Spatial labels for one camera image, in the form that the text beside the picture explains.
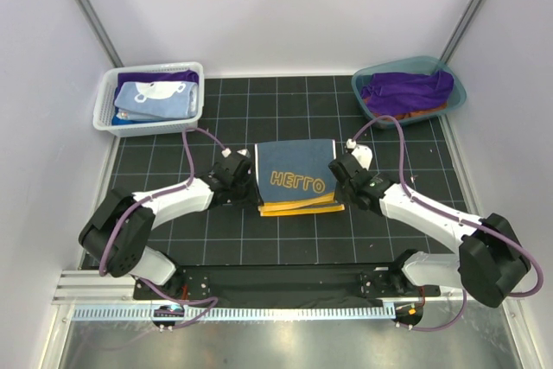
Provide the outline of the light blue white towel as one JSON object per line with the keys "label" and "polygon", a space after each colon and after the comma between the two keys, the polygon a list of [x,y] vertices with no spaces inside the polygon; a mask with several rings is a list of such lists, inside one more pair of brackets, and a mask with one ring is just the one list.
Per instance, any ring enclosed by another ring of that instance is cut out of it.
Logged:
{"label": "light blue white towel", "polygon": [[198,84],[188,81],[125,82],[114,105],[125,121],[188,119],[198,111]]}

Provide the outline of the yellow purple patterned towel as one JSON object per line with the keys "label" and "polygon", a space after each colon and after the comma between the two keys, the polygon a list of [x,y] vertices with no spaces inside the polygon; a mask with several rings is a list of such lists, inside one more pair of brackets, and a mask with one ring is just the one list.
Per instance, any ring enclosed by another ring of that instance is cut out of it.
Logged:
{"label": "yellow purple patterned towel", "polygon": [[336,158],[333,139],[274,141],[255,145],[262,217],[337,213],[336,180],[328,164]]}

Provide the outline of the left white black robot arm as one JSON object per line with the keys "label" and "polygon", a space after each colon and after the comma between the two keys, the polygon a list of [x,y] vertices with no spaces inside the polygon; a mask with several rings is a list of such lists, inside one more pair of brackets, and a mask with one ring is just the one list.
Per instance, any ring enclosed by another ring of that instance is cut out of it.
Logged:
{"label": "left white black robot arm", "polygon": [[257,184],[248,150],[223,150],[210,171],[156,191],[131,193],[114,188],[88,220],[79,244],[112,277],[131,275],[164,300],[184,291],[183,268],[168,255],[148,247],[153,230],[174,219],[221,206],[257,205]]}

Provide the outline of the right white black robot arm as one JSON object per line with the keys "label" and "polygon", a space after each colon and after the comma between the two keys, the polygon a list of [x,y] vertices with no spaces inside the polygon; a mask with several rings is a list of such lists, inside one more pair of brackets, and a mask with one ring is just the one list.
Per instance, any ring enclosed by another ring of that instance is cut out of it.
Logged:
{"label": "right white black robot arm", "polygon": [[383,174],[373,175],[364,157],[343,154],[329,164],[342,199],[411,226],[447,247],[447,254],[408,250],[393,263],[391,290],[410,296],[422,286],[464,289],[474,300],[497,308],[531,269],[509,222],[454,210]]}

